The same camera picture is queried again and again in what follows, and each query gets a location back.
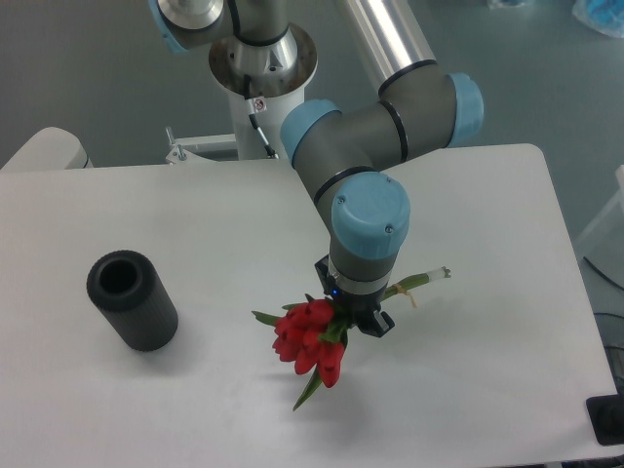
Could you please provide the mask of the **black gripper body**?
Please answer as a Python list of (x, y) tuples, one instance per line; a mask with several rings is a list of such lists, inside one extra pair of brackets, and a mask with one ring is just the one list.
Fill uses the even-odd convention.
[(352, 293), (341, 287), (334, 277), (328, 276), (324, 291), (344, 311), (352, 315), (356, 325), (369, 325), (375, 321), (374, 314), (380, 310), (382, 289), (369, 293)]

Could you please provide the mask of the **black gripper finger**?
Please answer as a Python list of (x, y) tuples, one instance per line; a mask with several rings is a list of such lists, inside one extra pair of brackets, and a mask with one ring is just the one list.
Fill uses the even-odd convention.
[(361, 333), (373, 337), (383, 337), (394, 328), (394, 321), (382, 310), (354, 312), (353, 323)]
[(328, 280), (329, 259), (327, 257), (322, 257), (314, 264), (314, 267), (319, 277), (319, 281), (323, 289), (323, 294), (327, 296), (331, 296), (332, 295), (332, 283)]

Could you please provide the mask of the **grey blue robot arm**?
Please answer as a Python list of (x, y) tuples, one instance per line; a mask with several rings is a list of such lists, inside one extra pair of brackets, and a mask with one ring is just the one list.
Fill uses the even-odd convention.
[(229, 135), (171, 137), (171, 163), (222, 151), (273, 159), (297, 172), (331, 240), (316, 264), (324, 293), (347, 324), (381, 337), (393, 321), (381, 308), (409, 229), (410, 202), (389, 168), (476, 134), (484, 120), (477, 84), (446, 74), (405, 1), (340, 1), (375, 103), (343, 113), (306, 99), (315, 44), (283, 1), (152, 1), (160, 35), (175, 53), (209, 47), (209, 68), (227, 94)]

